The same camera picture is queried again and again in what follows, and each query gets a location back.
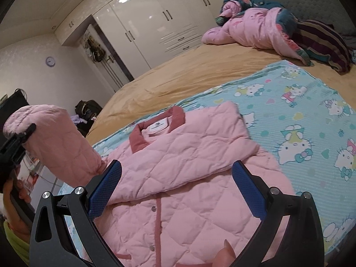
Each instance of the jacket collar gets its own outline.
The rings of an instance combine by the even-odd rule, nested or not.
[[[165,112],[151,118],[150,120],[138,123],[129,136],[132,153],[143,150],[150,144],[144,139],[142,130],[146,129],[155,122],[170,116],[172,116],[172,121],[170,123],[170,128],[168,129],[169,133],[186,122],[186,115],[184,110],[179,106],[172,106]]]

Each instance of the hello kitty blanket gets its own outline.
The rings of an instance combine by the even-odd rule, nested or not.
[[[356,114],[337,91],[288,61],[196,94],[177,103],[185,111],[239,105],[250,136],[278,160],[297,195],[313,194],[330,253],[356,222]],[[128,139],[134,125],[94,148],[102,156]],[[64,186],[60,194],[71,192]],[[75,229],[68,220],[71,234]],[[74,236],[74,242],[80,245]]]

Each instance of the drawer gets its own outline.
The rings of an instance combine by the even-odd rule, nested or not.
[[[172,56],[175,57],[185,51],[188,51],[188,50],[193,49],[197,46],[200,46],[201,44],[202,44],[202,36],[199,35],[198,37],[195,37],[189,41],[186,41],[185,43],[180,44],[179,46],[176,46],[166,52],[171,53]]]
[[[169,39],[166,39],[165,41],[161,42],[164,44],[164,47],[167,50],[173,49],[179,45],[182,45],[183,43],[192,40],[193,38],[197,37],[199,35],[198,33],[198,27],[194,26],[191,27],[187,30],[184,30],[178,34],[176,34],[173,37],[170,37]]]

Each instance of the clothing label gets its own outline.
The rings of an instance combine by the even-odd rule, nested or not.
[[[168,118],[161,119],[148,127],[148,134],[155,134],[168,127]]]

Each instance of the white wardrobe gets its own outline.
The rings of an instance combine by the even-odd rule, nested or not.
[[[223,0],[112,0],[93,17],[134,78],[197,47]]]

